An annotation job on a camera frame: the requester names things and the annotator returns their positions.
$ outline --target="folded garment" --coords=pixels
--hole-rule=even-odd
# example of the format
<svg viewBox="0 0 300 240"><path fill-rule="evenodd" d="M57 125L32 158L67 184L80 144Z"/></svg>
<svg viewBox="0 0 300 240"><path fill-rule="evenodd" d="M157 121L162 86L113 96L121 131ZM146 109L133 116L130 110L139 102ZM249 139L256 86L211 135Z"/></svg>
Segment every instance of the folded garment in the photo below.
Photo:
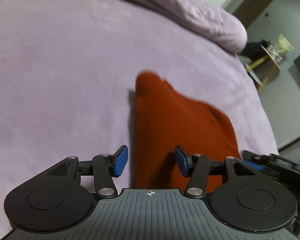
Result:
<svg viewBox="0 0 300 240"><path fill-rule="evenodd" d="M134 117L132 188L183 191L189 179L182 177L170 154L176 145L213 161L229 155L240 158L229 118L207 103L180 95L156 74L138 76ZM210 176L207 191L221 183L221 176Z"/></svg>
<svg viewBox="0 0 300 240"><path fill-rule="evenodd" d="M202 0L129 1L165 15L230 53L240 53L247 42L246 30L236 17Z"/></svg>

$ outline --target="small table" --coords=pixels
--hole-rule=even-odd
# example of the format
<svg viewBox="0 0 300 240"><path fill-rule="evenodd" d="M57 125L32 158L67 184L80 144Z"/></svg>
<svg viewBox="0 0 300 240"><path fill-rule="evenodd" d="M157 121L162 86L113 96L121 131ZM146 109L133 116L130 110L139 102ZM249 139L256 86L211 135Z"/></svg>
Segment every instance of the small table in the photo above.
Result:
<svg viewBox="0 0 300 240"><path fill-rule="evenodd" d="M272 45L270 45L269 47L265 48L263 46L261 46L264 51L267 53L266 55L264 55L263 57L261 57L260 59L256 60L255 62L251 63L250 65L246 66L246 71L251 75L251 77L257 82L257 84L259 85L257 87L257 90L259 91L262 87L264 87L264 85L270 80L271 76L274 74L274 72L278 72L280 71L280 68L278 66L278 64L280 62L283 61L282 57L275 51L275 49L273 48ZM268 59L271 59L274 63L273 67L271 68L271 70L268 72L268 74L266 75L266 77L261 81L256 73L253 71L253 69L255 69L256 67L260 66L262 63L266 62Z"/></svg>

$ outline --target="silver screw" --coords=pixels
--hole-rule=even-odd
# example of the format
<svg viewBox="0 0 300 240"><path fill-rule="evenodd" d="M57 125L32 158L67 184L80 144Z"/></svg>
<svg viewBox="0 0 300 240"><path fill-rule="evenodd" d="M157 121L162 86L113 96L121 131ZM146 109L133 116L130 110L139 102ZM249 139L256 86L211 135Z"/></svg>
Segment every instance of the silver screw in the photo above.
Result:
<svg viewBox="0 0 300 240"><path fill-rule="evenodd" d="M187 192L192 196L199 196L203 193L203 190L198 187L191 187L190 189L187 190Z"/></svg>
<svg viewBox="0 0 300 240"><path fill-rule="evenodd" d="M99 190L99 193L103 196L110 196L114 193L114 190L109 187L104 187L101 190Z"/></svg>

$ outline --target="gray wall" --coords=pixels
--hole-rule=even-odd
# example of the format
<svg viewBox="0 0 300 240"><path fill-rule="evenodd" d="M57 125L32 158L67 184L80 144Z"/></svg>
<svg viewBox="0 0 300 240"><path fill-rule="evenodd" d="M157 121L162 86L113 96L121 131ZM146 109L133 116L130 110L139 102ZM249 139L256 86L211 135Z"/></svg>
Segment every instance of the gray wall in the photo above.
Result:
<svg viewBox="0 0 300 240"><path fill-rule="evenodd" d="M249 41L266 39L273 45L282 33L295 47L280 64L279 76L259 92L280 147L300 136L300 72L293 64L300 54L300 0L274 0L247 32Z"/></svg>

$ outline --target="purple blanket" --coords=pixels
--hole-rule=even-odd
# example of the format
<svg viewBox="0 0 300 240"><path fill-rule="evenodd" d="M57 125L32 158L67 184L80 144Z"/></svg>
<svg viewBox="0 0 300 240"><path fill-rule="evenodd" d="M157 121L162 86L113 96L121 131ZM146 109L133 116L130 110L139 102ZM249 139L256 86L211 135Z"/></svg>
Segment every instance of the purple blanket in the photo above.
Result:
<svg viewBox="0 0 300 240"><path fill-rule="evenodd" d="M237 20L221 9L209 15L224 16L199 33L122 0L0 0L0 238L10 230L3 201L17 185L67 156L131 145L130 102L145 69L226 113L239 150L277 153L252 80L220 47L239 51L246 34L235 36L239 25L227 23ZM128 164L118 190L129 181Z"/></svg>

